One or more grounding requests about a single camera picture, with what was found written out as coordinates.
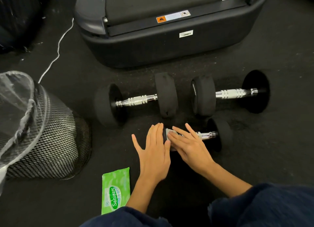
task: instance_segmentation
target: gym floor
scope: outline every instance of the gym floor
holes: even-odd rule
[[[51,0],[43,25],[29,52],[0,55],[0,72],[19,70],[35,80],[57,55],[57,42],[71,26],[75,0]],[[217,89],[239,88],[253,69],[266,70],[272,85],[269,107],[251,114],[236,101],[218,102],[216,117],[234,131],[234,146],[212,153],[216,162],[254,185],[260,182],[314,185],[314,2],[267,0],[250,34],[231,47],[187,56],[137,69],[102,66],[81,39],[77,27],[61,43],[60,58],[41,84],[66,105],[91,120],[93,151],[80,174],[67,181],[9,180],[0,197],[2,227],[79,226],[101,211],[101,176],[130,167],[131,190],[139,176],[134,133],[144,146],[151,124],[162,122],[154,102],[129,109],[120,129],[104,129],[95,119],[93,94],[98,86],[116,83],[123,95],[154,94],[157,72],[175,79],[179,113],[174,125],[201,126],[190,105],[190,81],[212,73]],[[171,154],[167,178],[156,188],[148,214],[180,222],[204,223],[206,206],[223,197],[209,182]]]

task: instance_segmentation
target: wet wipe package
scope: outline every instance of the wet wipe package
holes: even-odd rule
[[[101,214],[125,206],[130,198],[129,169],[120,169],[102,175]]]

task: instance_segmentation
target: dumbbell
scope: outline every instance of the dumbbell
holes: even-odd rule
[[[241,89],[215,90],[210,75],[195,77],[191,82],[191,99],[194,114],[211,117],[216,109],[216,99],[242,98],[241,105],[249,112],[261,113],[270,98],[270,85],[266,75],[260,70],[249,72]]]
[[[165,128],[163,130],[164,143],[168,140],[167,135],[170,131],[177,133],[174,130]],[[197,134],[207,148],[213,148],[217,152],[220,152],[222,148],[229,148],[233,144],[230,126],[222,119],[208,119],[204,132],[197,132]]]
[[[124,99],[116,84],[100,87],[94,97],[96,116],[104,126],[121,126],[126,122],[128,106],[158,101],[163,118],[175,116],[178,110],[178,98],[175,82],[167,72],[155,74],[156,94],[141,95]]]

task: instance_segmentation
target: white cable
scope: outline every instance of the white cable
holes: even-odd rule
[[[52,66],[53,62],[55,62],[57,59],[59,59],[60,57],[60,53],[59,53],[59,50],[60,50],[60,42],[62,41],[62,39],[64,38],[65,34],[68,33],[68,31],[70,31],[72,28],[73,28],[73,23],[74,22],[74,18],[72,18],[72,26],[62,35],[62,37],[60,38],[59,42],[58,42],[58,56],[50,63],[50,65],[48,66],[48,68],[45,70],[45,72],[41,75],[38,83],[41,82],[42,78],[45,76],[45,74],[50,70],[50,67]]]

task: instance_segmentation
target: hand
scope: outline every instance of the hand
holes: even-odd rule
[[[139,179],[151,181],[157,185],[165,179],[170,167],[170,141],[163,142],[162,132],[164,125],[158,123],[152,125],[146,137],[146,148],[143,150],[134,134],[132,140],[139,154],[141,173]]]
[[[195,172],[206,176],[208,169],[210,169],[215,162],[198,134],[195,133],[187,123],[185,127],[189,133],[173,126],[172,129],[183,136],[170,131],[168,133],[168,139],[171,141],[172,146],[178,151],[183,161]]]

